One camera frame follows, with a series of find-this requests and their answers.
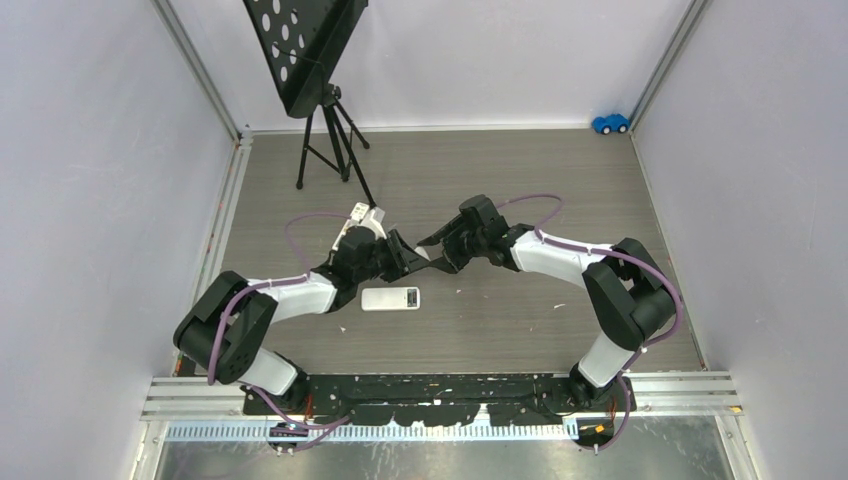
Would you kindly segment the white battery cover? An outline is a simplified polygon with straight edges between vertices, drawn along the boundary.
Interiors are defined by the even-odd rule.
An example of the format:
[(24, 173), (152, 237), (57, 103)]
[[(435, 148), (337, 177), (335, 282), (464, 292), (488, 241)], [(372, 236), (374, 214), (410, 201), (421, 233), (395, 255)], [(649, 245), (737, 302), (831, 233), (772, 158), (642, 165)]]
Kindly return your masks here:
[(416, 246), (416, 247), (414, 248), (414, 251), (415, 251), (415, 252), (416, 252), (419, 256), (421, 256), (421, 257), (425, 258), (426, 260), (430, 260), (430, 257), (429, 257), (429, 255), (428, 255), (428, 252), (426, 251), (426, 249), (425, 249), (424, 247)]

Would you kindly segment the white remote with dark buttons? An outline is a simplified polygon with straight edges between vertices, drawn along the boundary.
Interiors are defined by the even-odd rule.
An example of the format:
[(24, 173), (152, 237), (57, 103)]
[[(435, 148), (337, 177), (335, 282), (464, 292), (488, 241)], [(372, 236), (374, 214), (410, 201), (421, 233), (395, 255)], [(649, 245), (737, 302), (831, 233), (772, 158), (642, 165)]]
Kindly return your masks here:
[(418, 310), (420, 305), (418, 287), (366, 288), (361, 294), (361, 308), (366, 312)]

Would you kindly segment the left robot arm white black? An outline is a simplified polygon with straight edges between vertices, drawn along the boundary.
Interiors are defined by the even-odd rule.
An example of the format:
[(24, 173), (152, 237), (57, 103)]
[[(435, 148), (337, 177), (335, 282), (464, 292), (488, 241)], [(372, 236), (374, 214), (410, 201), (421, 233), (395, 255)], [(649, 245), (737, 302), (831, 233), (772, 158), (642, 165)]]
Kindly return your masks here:
[(220, 273), (173, 334), (174, 346), (206, 369), (210, 383), (259, 388), (280, 412), (298, 412), (307, 398), (300, 370), (264, 348), (269, 327), (301, 315), (340, 310), (361, 283), (397, 281), (424, 269), (422, 248), (410, 247), (396, 230), (385, 237), (363, 226), (347, 230), (319, 266), (296, 277), (248, 280)]

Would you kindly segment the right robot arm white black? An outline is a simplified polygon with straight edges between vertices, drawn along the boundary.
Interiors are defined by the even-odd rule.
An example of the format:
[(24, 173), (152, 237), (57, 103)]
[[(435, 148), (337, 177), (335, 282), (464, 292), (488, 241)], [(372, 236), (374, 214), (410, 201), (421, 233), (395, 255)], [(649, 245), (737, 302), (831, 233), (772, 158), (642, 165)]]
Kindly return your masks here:
[(419, 251), (429, 247), (440, 249), (431, 264), (446, 273), (485, 258), (585, 290), (601, 332), (569, 373), (572, 400), (584, 410), (605, 403), (611, 385), (645, 349), (673, 335), (684, 316), (680, 293), (641, 242), (586, 243), (510, 224), (485, 195), (461, 203), (456, 217), (416, 245)]

